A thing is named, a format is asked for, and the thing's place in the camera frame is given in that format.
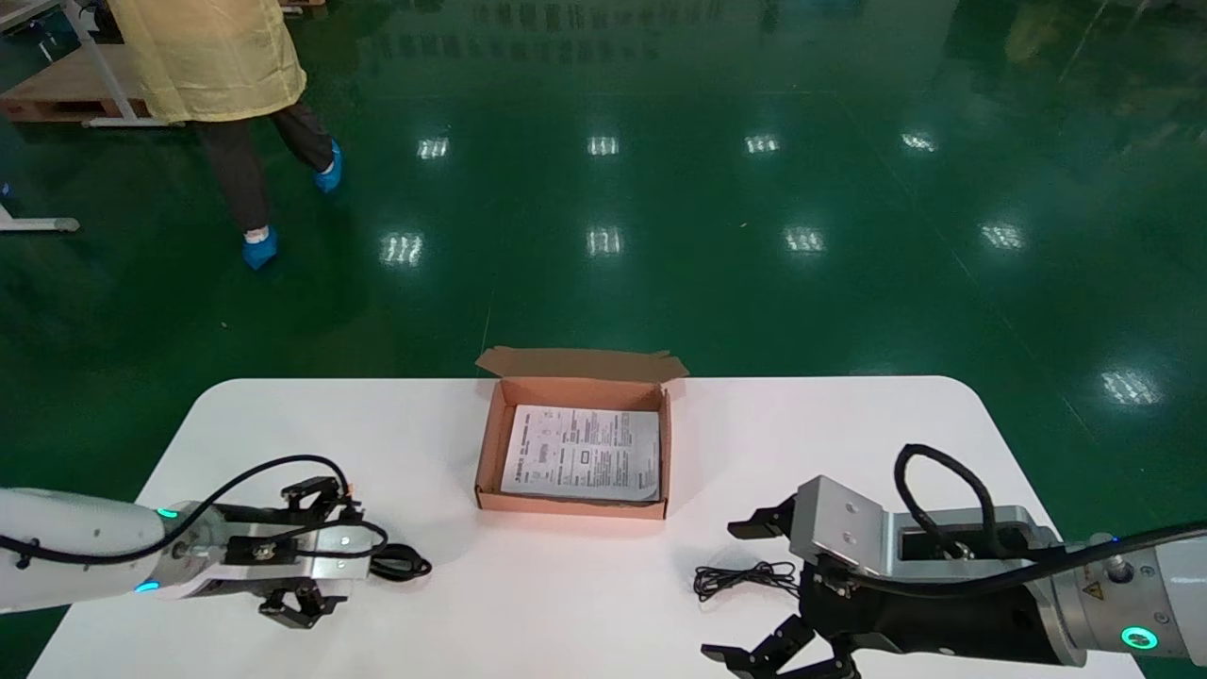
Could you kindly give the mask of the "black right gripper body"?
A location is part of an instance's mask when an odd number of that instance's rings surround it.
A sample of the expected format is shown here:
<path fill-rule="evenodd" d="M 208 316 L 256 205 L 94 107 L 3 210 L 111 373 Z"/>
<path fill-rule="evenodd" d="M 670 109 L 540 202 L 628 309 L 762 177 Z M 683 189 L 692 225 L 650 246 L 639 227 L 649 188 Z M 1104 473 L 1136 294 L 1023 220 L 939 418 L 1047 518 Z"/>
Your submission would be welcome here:
<path fill-rule="evenodd" d="M 1043 603 L 1031 585 L 925 598 L 826 579 L 801 566 L 801 622 L 849 665 L 856 652 L 887 652 L 1069 666 L 1068 646 L 1053 640 Z"/>

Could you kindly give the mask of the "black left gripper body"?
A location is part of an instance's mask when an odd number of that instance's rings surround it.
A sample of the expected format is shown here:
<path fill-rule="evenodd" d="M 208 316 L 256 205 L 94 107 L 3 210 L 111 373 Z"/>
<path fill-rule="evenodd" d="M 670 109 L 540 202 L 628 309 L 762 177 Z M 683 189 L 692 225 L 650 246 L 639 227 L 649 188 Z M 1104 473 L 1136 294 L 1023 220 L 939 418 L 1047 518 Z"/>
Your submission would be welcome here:
<path fill-rule="evenodd" d="M 366 528 L 362 517 L 351 513 L 342 516 L 343 507 L 336 508 L 268 508 L 268 507 L 215 507 L 227 523 L 250 525 L 253 534 L 282 534 L 288 529 Z"/>

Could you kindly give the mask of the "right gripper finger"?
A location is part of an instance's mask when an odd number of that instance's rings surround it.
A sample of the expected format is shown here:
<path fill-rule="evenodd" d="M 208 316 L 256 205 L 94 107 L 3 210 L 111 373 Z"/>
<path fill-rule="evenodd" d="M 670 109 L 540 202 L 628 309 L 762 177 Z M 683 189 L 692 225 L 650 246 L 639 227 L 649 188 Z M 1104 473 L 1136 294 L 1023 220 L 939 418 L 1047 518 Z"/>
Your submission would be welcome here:
<path fill-rule="evenodd" d="M 787 498 L 777 507 L 757 508 L 750 519 L 728 523 L 728 532 L 737 540 L 789 538 L 795 515 L 795 498 Z"/>
<path fill-rule="evenodd" d="M 801 649 L 818 639 L 818 632 L 794 615 L 772 631 L 771 636 L 751 650 L 737 646 L 704 644 L 702 656 L 724 665 L 737 678 L 859 678 L 849 640 L 832 640 L 832 657 L 812 665 L 785 671 Z"/>

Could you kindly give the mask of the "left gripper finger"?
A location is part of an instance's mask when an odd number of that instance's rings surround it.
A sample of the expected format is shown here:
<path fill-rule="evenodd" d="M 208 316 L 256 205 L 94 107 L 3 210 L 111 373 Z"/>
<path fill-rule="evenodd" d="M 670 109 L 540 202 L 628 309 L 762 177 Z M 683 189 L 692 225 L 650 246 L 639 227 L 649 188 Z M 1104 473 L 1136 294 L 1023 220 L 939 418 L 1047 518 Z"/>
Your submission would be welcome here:
<path fill-rule="evenodd" d="M 319 584 L 285 584 L 264 596 L 260 616 L 290 630 L 311 630 L 345 602 L 345 596 L 323 592 Z"/>
<path fill-rule="evenodd" d="M 358 521 L 365 517 L 349 482 L 315 476 L 281 490 L 286 522 Z"/>

